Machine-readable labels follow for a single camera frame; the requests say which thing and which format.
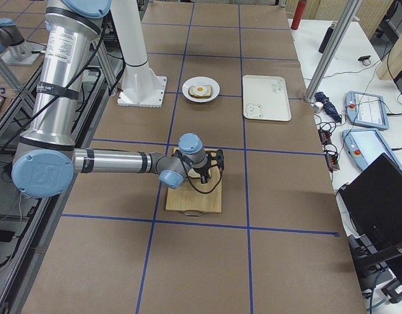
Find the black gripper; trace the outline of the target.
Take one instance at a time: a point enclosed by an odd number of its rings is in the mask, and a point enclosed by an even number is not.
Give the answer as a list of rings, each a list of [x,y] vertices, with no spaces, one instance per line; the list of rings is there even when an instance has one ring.
[[[205,164],[202,167],[197,167],[195,169],[195,172],[198,173],[201,177],[201,184],[208,183],[211,176],[210,176],[210,169],[212,165],[211,164]]]

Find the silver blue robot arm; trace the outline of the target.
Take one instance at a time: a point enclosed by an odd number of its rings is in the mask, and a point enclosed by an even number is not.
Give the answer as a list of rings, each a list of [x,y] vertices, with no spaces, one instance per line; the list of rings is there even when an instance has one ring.
[[[75,173],[155,173],[176,189],[190,171],[202,183],[210,177],[212,155],[200,138],[184,134],[172,156],[76,148],[71,136],[82,74],[92,42],[101,42],[106,17],[112,16],[125,62],[119,104],[160,107],[167,79],[153,72],[135,1],[49,1],[50,34],[29,127],[19,138],[11,177],[32,198],[61,194]]]

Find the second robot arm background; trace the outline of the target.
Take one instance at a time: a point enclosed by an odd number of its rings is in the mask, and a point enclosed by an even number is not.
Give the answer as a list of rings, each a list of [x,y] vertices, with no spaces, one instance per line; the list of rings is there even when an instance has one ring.
[[[0,57],[8,65],[32,65],[46,45],[27,41],[14,21],[0,18]]]

